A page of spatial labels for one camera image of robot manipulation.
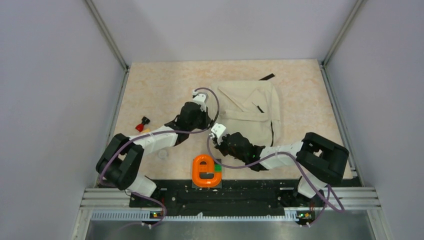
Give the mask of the cream canvas student bag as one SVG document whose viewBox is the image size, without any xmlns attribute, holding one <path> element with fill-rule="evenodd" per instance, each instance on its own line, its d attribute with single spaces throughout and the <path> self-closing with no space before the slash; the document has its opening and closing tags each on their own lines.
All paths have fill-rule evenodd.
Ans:
<svg viewBox="0 0 424 240">
<path fill-rule="evenodd" d="M 213 99 L 207 104 L 209 116 L 224 125 L 229 134 L 241 133 L 252 144 L 272 147 L 282 134 L 278 92 L 270 80 L 216 81 L 210 85 Z"/>
</svg>

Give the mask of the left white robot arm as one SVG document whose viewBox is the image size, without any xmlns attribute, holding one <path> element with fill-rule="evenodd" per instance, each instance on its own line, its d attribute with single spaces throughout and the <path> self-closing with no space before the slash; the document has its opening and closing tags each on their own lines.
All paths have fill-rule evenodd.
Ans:
<svg viewBox="0 0 424 240">
<path fill-rule="evenodd" d="M 141 195 L 149 207 L 160 202 L 157 185 L 139 172 L 142 158 L 159 150 L 174 147 L 189 135 L 202 133 L 210 126 L 208 108 L 193 101 L 186 102 L 172 121 L 149 133 L 125 136 L 116 134 L 96 164 L 100 179 L 113 187 Z"/>
</svg>

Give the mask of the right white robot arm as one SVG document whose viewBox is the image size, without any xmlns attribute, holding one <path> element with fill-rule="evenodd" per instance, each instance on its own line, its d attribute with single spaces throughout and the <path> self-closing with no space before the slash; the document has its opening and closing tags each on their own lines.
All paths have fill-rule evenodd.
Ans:
<svg viewBox="0 0 424 240">
<path fill-rule="evenodd" d="M 340 184 L 350 155 L 347 148 L 314 132 L 295 143 L 276 146 L 254 145 L 239 132 L 211 133 L 211 139 L 223 156 L 242 161 L 242 168 L 259 172 L 300 167 L 301 177 L 293 192 L 299 206 L 307 206 L 327 185 Z"/>
</svg>

